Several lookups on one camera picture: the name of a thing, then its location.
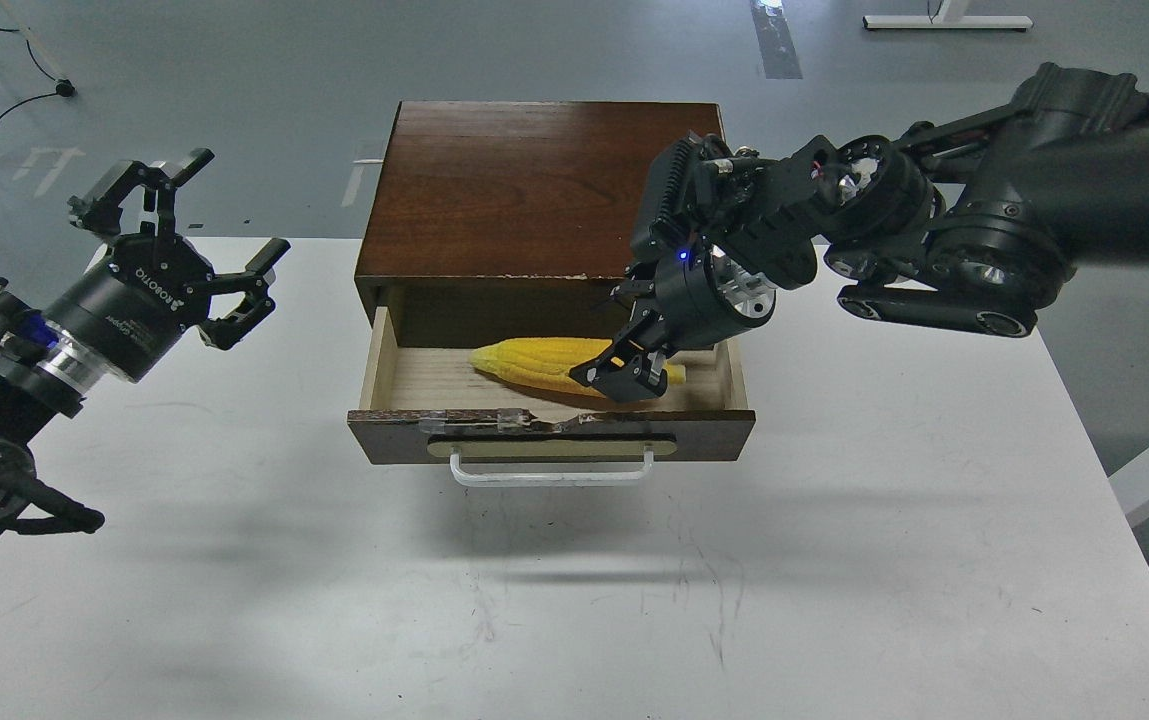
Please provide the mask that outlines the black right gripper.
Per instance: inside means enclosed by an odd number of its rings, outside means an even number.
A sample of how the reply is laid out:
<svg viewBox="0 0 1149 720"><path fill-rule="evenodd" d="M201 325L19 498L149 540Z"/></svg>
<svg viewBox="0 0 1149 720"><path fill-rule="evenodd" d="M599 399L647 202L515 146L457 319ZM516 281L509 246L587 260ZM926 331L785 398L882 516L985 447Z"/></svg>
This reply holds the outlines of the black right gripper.
<svg viewBox="0 0 1149 720"><path fill-rule="evenodd" d="M634 263L615 299L632 301L629 324L609 347L569 370L574 384L609 389L618 404L660 398L668 390L666 355L705 348L765 325L778 287L720 249L670 251Z"/></svg>

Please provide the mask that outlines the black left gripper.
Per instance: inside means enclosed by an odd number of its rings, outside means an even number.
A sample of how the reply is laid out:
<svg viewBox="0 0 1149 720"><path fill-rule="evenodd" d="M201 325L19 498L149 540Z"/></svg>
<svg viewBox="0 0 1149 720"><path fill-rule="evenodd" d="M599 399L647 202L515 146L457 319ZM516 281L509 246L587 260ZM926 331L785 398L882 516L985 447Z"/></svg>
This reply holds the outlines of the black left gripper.
<svg viewBox="0 0 1149 720"><path fill-rule="evenodd" d="M188 327L199 324L205 344L226 351L276 307L273 264L290 251L290 241L271 238L242 272L214 274L209 260L176 232L176 193L214 156L194 149L180 164L118 161L85 195L68 199L70 223L107 250L44 316L129 382L139 382ZM155 219L142 222L139 234L122 234L122 204L136 189L142 191L142 211ZM198 295L184 291L194 281ZM207 318L209 297L228 293L241 293L240 304Z"/></svg>

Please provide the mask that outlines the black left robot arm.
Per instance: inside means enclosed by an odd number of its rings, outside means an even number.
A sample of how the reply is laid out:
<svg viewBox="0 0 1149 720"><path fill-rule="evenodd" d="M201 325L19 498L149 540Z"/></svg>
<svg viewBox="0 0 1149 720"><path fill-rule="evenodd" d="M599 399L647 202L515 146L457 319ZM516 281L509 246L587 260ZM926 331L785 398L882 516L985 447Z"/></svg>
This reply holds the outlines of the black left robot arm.
<svg viewBox="0 0 1149 720"><path fill-rule="evenodd" d="M79 413L105 376L139 382L191 330L228 350L273 311L273 264L290 242L272 238L241 272L219 274L176 229L175 198L213 150L178 165L122 161L71 222L106 245L103 256L45 309L0 278L0 537L94 533L105 514L44 483L30 441L57 415Z"/></svg>

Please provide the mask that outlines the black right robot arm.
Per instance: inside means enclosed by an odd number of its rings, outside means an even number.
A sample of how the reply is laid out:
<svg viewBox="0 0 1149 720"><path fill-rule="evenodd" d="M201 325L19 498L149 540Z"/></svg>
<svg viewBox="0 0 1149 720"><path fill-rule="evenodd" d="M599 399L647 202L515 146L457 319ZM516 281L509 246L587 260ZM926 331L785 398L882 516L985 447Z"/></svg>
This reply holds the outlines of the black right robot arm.
<svg viewBox="0 0 1149 720"><path fill-rule="evenodd" d="M687 136L651 161L630 250L629 322L570 370L619 404L664 395L676 353L762 327L820 264L858 318L1027 336L1078 268L1149 265L1149 92L1044 63L1007 104L895 140L763 158Z"/></svg>

